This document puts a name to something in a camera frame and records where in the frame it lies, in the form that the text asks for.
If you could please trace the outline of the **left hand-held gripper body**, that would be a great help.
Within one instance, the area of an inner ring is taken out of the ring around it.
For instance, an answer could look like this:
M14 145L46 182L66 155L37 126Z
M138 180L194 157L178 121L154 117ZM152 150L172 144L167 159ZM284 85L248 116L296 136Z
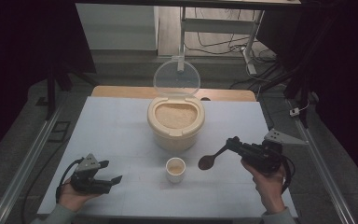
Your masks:
M98 180L94 176L100 170L99 161L90 153L75 168L70 184L77 192L84 194L107 194L112 188L111 180Z

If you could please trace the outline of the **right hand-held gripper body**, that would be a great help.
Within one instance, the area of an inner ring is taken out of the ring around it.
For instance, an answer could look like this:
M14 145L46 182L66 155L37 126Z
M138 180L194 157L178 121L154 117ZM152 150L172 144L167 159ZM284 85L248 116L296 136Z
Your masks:
M259 173L273 174L281 166L289 170L288 161L282 154L284 145L306 145L304 140L295 138L286 133L271 129L265 136L264 141L258 144L240 143L239 154L242 158Z

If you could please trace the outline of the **brown wooden spoon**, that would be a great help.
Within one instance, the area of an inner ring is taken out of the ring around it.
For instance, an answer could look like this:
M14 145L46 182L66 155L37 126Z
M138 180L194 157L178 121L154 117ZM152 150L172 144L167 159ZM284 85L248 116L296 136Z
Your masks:
M221 149L219 149L216 153L214 153L213 155L205 155L205 156L201 157L199 162L198 162L198 167L202 171L206 171L206 170L211 169L213 167L213 165L214 165L215 159L219 155L221 155L223 152L225 152L226 150L227 150L227 146L224 146Z

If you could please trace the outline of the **cream rice container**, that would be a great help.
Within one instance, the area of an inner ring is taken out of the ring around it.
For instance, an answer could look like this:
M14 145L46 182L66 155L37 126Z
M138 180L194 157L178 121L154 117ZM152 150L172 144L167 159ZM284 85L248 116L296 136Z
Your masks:
M193 105L198 111L198 116L185 128L167 128L157 121L155 114L157 107L165 104ZM160 147L171 152L182 152L196 143L198 133L205 121L205 110L202 102L195 97L157 97L149 104L147 121Z

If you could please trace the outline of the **white cup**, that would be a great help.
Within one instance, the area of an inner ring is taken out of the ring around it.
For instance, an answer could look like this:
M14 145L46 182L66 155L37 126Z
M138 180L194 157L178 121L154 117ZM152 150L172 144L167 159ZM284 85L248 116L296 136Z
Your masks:
M171 175L168 171L168 168L170 166L182 166L184 168L184 171L180 175ZM186 174L186 163L181 158L168 159L165 168L166 168L166 177L170 182L176 184L176 183L180 183L184 179Z

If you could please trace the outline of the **person's left hand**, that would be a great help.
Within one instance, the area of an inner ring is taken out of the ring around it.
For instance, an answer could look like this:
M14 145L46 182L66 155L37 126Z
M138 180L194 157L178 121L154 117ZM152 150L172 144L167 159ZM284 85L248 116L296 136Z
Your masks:
M59 204L73 212L78 212L87 201L97 197L99 194L79 193L70 183L65 183L62 185Z

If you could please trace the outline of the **person's right hand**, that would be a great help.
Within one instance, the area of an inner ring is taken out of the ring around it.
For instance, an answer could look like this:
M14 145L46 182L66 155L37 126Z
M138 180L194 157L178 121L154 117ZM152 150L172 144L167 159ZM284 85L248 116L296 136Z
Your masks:
M261 197L261 203L267 210L269 215L278 214L285 210L282 199L282 186L285 179L285 171L283 166L272 174L259 173L253 166L246 161L241 160L242 166L252 174L255 182L255 189Z

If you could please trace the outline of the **white table mat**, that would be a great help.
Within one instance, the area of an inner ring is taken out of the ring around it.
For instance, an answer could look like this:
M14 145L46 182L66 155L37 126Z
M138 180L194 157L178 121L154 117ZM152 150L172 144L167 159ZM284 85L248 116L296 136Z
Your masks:
M196 144L180 153L186 162L182 182L171 183L165 164L172 153L160 148L146 120L145 99L90 97L79 116L62 160L38 212L54 208L56 188L67 166L92 153L109 161L97 178L121 182L103 196L88 201L81 213L96 217L245 218L264 212L252 176L238 154L226 151L211 169L198 162L213 155L228 138L261 143L268 132L257 102L205 103L206 119Z

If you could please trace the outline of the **black stand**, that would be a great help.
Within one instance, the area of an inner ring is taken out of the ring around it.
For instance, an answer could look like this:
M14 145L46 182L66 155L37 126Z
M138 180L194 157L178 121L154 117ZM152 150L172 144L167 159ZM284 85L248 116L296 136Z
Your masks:
M56 85L58 85L62 91L70 91L73 88L70 75L75 75L86 83L89 83L92 87L99 85L98 81L88 76L85 72L76 69L66 61L53 64L49 69L47 78L48 113L46 120L50 120L53 114L58 110L56 106Z
M283 95L286 99L294 99L298 93L300 93L299 100L299 115L298 118L304 128L308 128L307 122L307 108L309 106L309 76L305 72L305 65L300 63L292 70L286 72L284 75L272 80L266 85L262 85L260 91L266 91L270 88L282 84L284 81L289 80L289 83Z

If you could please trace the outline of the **wooden table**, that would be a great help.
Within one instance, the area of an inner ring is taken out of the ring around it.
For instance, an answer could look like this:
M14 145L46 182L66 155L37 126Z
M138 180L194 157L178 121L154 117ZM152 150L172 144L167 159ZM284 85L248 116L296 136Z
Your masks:
M97 86L93 89L91 95L93 97L153 99L158 96L158 92L153 87ZM195 97L210 101L256 101L255 94L246 90L199 89Z

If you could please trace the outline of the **clear round container lid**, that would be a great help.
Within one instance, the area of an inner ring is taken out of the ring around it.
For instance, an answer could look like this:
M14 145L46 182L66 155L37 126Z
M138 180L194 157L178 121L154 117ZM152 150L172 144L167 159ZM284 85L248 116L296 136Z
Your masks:
M192 96L200 89L200 74L189 62L170 60L157 69L153 85L160 94Z

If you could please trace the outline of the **dark curtain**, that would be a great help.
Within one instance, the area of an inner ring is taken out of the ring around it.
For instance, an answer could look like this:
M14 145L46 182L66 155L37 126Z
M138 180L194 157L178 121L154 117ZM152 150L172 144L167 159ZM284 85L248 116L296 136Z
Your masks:
M293 69L331 16L320 46L305 73L319 97L316 112L358 167L358 0L301 0L309 10L271 10L258 39L284 68Z
M0 141L32 85L95 71L76 0L0 0Z

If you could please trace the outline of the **metal rail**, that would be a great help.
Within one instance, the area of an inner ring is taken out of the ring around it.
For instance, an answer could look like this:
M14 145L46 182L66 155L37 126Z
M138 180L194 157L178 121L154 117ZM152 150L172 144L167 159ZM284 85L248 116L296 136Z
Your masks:
M358 224L352 210L350 209L343 193L330 172L320 148L317 146L311 131L306 128L299 116L292 117L301 139L305 142L310 157L316 167L319 177L330 197L332 205L335 207L341 224Z
M69 93L60 93L57 99L56 106L58 110L53 114L50 120L45 120L41 129L38 131L37 136L31 146L29 147L24 159L21 162L20 167L13 175L8 187L0 200L0 224L5 224L15 202L17 201L21 191L34 169L34 165L44 147L48 141L48 136L52 130L57 118L62 112L63 106L67 101Z

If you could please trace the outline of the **black rectangular floor frame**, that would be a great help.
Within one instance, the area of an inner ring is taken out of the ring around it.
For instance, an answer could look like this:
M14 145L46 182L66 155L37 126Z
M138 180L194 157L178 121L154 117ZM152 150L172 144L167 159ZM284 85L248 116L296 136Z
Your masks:
M69 132L70 124L70 121L57 121L50 131L48 141L52 143L62 143Z

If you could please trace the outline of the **white desk frame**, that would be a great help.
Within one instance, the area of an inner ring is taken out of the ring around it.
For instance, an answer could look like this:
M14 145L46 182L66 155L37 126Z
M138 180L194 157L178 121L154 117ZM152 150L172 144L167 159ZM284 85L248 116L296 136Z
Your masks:
M241 55L246 62L246 69L250 75L255 75L255 65L251 59L251 50L255 42L255 37L261 24L264 11L256 10L255 16L250 21L241 20L218 20L218 19L198 19L186 16L186 7L181 8L180 14L180 44L178 52L178 70L182 71L185 60L185 37L186 32L208 33L208 34L231 34L246 35L248 37L246 46L241 49Z

